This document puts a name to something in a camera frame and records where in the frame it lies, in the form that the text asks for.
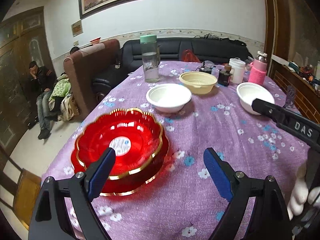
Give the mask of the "white gloved hand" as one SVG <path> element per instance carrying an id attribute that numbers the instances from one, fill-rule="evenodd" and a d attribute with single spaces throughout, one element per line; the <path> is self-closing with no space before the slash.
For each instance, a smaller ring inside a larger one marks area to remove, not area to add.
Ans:
<path id="1" fill-rule="evenodd" d="M 306 202 L 319 208 L 319 187 L 315 187 L 309 191 L 305 182 L 306 170 L 307 162 L 305 161 L 297 170 L 295 185 L 287 205 L 290 220 L 303 212 L 304 204 Z"/>

